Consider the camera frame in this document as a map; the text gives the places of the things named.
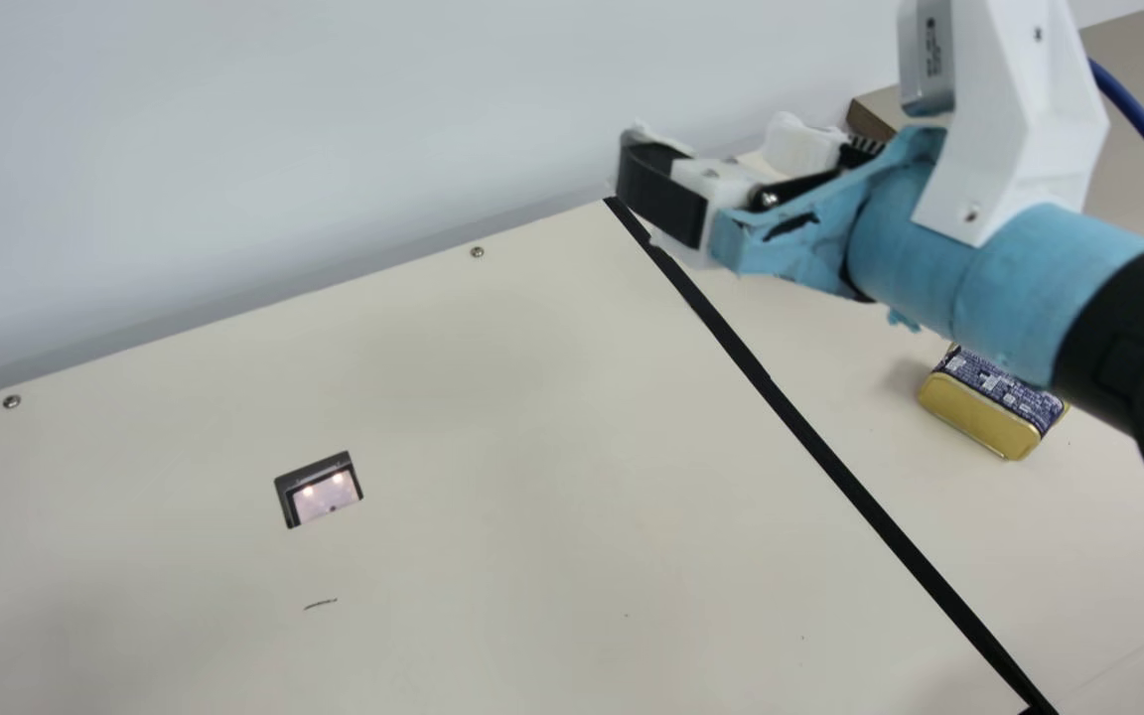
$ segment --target small square cutout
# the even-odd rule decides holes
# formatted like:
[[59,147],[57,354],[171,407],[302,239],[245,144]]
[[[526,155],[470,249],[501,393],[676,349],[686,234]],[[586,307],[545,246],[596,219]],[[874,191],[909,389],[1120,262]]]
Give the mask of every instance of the small square cutout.
[[332,515],[365,498],[345,452],[281,475],[275,484],[287,529]]

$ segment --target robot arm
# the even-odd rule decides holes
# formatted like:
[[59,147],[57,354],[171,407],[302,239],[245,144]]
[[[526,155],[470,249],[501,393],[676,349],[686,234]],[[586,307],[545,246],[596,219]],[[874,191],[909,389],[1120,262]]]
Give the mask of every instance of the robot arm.
[[951,130],[880,146],[777,119],[764,154],[799,177],[772,181],[636,128],[617,193],[691,267],[885,303],[1144,456],[1144,238],[1078,213],[1107,127],[1065,1],[909,0],[899,71]]

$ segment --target white plastic part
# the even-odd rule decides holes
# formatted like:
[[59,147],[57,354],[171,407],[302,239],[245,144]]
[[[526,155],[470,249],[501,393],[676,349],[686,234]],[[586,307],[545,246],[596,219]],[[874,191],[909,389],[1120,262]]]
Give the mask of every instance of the white plastic part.
[[817,175],[836,166],[841,145],[850,141],[836,127],[808,127],[795,114],[779,112],[766,125],[762,157],[787,177]]
[[1078,212],[1110,124],[1066,0],[952,0],[951,15],[956,113],[913,221],[983,245],[1032,205]]
[[709,230],[713,217],[722,208],[740,208],[749,202],[755,186],[770,183],[771,178],[744,164],[721,159],[680,159],[668,172],[674,183],[704,196],[708,209],[704,213],[704,229],[700,230],[700,247],[690,248],[680,240],[656,231],[652,243],[664,248],[670,256],[685,263],[688,268],[721,268],[721,263],[709,256]]

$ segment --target blue patterned label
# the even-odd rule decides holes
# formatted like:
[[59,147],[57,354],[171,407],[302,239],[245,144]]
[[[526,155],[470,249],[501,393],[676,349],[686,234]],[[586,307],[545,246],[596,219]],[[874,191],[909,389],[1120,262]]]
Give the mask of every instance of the blue patterned label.
[[1023,383],[986,358],[959,344],[947,351],[944,362],[935,367],[935,372],[962,381],[992,403],[1031,422],[1040,436],[1047,434],[1049,427],[1052,427],[1054,422],[1062,418],[1063,411],[1066,411],[1062,399]]

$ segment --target metal tin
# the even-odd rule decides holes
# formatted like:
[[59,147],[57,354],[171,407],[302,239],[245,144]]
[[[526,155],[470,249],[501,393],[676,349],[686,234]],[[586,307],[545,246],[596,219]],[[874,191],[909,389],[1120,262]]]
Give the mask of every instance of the metal tin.
[[916,399],[947,424],[1014,461],[1039,447],[1068,411],[1056,395],[1014,379],[959,344],[951,345]]

